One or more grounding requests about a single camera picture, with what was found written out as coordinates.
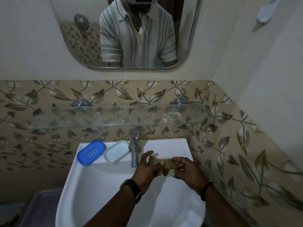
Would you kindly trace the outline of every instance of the glass shelf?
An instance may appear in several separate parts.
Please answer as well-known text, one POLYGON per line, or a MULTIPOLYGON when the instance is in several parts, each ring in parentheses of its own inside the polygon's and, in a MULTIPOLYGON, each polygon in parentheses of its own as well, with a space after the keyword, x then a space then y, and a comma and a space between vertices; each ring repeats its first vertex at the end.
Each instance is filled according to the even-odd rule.
POLYGON ((29 129, 54 129, 108 126, 153 126, 162 124, 202 124, 213 121, 204 104, 141 106, 59 106, 44 109, 36 116, 29 129))

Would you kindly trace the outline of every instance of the watch strap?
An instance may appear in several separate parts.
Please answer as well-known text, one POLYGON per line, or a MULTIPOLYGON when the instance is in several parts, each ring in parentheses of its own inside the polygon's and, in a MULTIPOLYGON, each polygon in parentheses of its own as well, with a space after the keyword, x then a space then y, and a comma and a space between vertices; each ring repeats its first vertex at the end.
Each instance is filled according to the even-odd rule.
POLYGON ((136 199, 136 204, 140 201, 141 197, 142 197, 142 192, 140 190, 140 188, 138 187, 137 183, 132 180, 132 179, 127 179, 124 181, 124 183, 120 186, 120 188, 122 186, 128 186, 129 188, 131 188, 134 197, 136 199))
POLYGON ((205 202, 205 192, 206 192, 206 190, 207 190, 209 187, 211 187, 211 186, 213 186, 213 185, 214 185, 213 182, 208 182, 208 183, 203 187, 203 189, 201 190, 201 194, 200 194, 201 200, 202 200, 202 201, 205 202))

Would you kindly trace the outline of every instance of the blue soap dish lid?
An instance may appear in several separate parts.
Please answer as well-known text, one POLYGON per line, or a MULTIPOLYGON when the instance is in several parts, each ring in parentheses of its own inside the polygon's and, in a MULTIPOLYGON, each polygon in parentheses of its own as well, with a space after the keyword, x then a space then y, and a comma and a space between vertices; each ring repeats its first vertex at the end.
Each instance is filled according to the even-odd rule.
POLYGON ((94 140, 77 154, 78 162, 82 166, 89 166, 105 151, 106 146, 100 140, 94 140))

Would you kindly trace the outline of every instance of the man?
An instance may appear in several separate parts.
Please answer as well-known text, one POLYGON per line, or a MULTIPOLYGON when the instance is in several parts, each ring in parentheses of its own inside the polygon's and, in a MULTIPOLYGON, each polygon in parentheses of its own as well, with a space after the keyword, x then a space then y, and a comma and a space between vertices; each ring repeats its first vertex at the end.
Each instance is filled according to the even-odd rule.
POLYGON ((108 67, 161 68, 177 63, 172 16, 156 2, 113 1, 100 15, 100 46, 108 67))
MULTIPOLYGON (((131 180, 126 180, 116 195, 84 227, 125 227, 138 202, 138 194, 145 194, 151 182, 163 174, 160 163, 149 166, 146 158, 153 151, 142 155, 141 161, 131 180)), ((183 180, 206 202, 206 210, 214 217, 214 226, 249 227, 248 223, 233 209, 225 198, 209 183, 200 168, 188 158, 174 157, 182 165, 173 177, 183 180)))

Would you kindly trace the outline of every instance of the mirror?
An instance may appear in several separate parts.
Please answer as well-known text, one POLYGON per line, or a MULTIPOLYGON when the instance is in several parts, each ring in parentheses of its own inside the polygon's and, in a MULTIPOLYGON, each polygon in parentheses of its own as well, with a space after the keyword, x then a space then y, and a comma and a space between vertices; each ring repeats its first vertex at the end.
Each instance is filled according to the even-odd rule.
POLYGON ((66 46, 89 68, 160 69, 186 56, 199 0, 50 0, 66 46))

